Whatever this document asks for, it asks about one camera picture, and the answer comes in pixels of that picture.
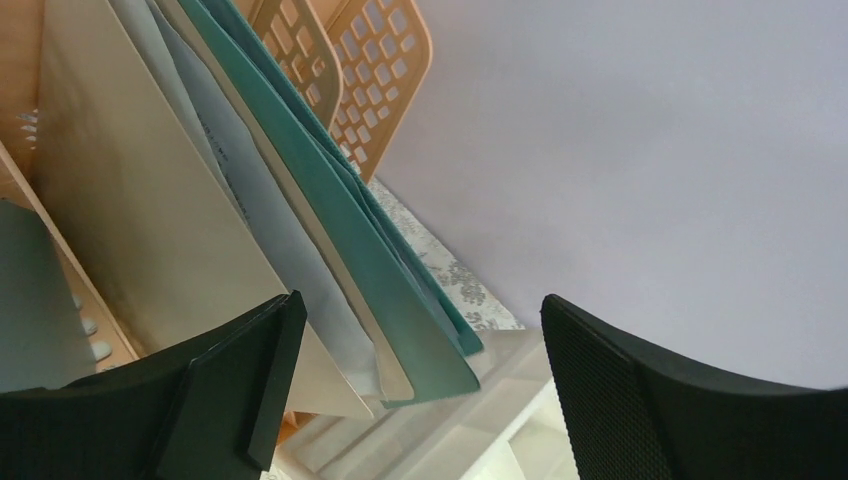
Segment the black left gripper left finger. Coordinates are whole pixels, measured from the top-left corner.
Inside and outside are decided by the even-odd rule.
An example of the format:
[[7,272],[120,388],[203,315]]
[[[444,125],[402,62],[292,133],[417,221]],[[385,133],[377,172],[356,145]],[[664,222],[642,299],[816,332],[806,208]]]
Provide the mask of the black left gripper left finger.
[[276,296],[137,361],[1,397],[5,479],[257,479],[271,468],[307,310]]

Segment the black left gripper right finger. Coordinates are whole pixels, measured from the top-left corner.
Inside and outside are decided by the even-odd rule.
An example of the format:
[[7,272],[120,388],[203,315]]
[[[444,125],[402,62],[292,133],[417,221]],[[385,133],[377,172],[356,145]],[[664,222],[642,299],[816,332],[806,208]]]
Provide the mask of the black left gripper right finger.
[[620,330],[562,297],[541,326],[583,479],[843,479],[847,392],[752,378]]

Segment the white plastic drawer unit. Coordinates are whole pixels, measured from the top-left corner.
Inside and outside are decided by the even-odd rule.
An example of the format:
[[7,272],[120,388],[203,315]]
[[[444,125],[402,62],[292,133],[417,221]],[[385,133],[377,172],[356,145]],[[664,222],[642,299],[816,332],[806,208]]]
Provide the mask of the white plastic drawer unit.
[[318,416],[277,447],[267,479],[576,479],[542,334],[484,331],[470,363],[479,392],[377,411]]

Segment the beige file folder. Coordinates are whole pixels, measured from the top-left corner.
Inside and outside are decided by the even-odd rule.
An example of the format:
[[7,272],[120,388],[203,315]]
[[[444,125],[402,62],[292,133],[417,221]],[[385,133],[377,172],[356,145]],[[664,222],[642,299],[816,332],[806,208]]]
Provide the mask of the beige file folder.
[[299,291],[308,323],[286,407],[368,418],[414,390],[292,175],[240,134],[260,183],[229,190],[144,1],[44,9],[36,188],[141,355]]

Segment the teal file folder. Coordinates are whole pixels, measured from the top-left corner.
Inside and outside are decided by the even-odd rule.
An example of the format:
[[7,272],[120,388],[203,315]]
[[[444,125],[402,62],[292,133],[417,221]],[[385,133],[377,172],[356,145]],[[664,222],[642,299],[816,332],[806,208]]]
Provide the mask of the teal file folder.
[[483,344],[230,1],[182,1],[230,84],[263,129],[338,252],[413,389],[388,408],[479,390],[468,365]]

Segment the light blue clipboard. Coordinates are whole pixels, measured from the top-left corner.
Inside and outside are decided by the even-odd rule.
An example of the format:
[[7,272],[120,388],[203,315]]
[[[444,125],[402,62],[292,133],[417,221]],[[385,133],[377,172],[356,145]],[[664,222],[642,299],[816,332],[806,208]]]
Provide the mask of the light blue clipboard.
[[96,372],[47,227],[1,202],[1,391],[61,388]]

